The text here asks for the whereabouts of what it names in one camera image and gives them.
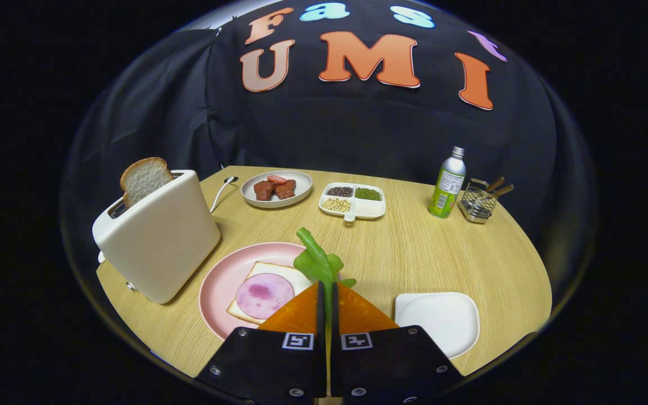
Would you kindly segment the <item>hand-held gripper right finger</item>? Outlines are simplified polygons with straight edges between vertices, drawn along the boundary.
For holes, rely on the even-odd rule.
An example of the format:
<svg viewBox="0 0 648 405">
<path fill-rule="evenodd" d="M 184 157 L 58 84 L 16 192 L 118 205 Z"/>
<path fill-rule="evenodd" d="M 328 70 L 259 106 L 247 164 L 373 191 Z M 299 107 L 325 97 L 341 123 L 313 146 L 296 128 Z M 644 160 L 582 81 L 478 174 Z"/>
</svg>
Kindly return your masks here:
<svg viewBox="0 0 648 405">
<path fill-rule="evenodd" d="M 343 404 L 424 404 L 465 383 L 422 326 L 342 333 L 331 325 L 331 395 Z"/>
</svg>

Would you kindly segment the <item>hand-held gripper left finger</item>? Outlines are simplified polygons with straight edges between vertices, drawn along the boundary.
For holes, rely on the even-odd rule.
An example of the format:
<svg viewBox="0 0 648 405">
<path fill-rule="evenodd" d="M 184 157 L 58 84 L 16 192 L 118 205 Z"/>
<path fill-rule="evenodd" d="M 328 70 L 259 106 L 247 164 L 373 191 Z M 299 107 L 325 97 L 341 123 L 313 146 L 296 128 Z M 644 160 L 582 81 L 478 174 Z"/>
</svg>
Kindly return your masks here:
<svg viewBox="0 0 648 405">
<path fill-rule="evenodd" d="M 302 330 L 278 319 L 234 328 L 195 380 L 232 404 L 316 404 L 327 392 L 324 297 L 319 282 L 281 308 L 288 315 L 303 305 Z"/>
</svg>

